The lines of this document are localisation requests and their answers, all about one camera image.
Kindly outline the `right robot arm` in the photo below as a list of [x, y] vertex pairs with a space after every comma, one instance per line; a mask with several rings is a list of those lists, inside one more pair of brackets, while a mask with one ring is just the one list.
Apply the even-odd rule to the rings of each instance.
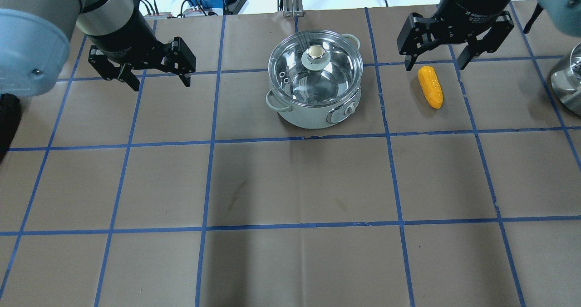
[[[506, 11], [511, 0], [440, 0], [430, 17], [408, 15], [397, 38], [399, 54], [410, 71], [424, 52], [442, 45], [466, 44], [457, 63], [460, 69], [482, 53], [496, 52], [515, 24]], [[556, 28], [568, 35], [580, 36], [580, 0], [536, 0], [533, 15], [546, 11]]]

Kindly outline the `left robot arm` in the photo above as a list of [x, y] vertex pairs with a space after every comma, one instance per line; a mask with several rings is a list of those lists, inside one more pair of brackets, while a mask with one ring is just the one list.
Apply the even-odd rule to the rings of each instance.
[[89, 64], [106, 81], [138, 91], [133, 70], [157, 69], [190, 86], [196, 57], [182, 38], [162, 43], [139, 11], [141, 0], [0, 0], [0, 91], [51, 90], [79, 29], [93, 43]]

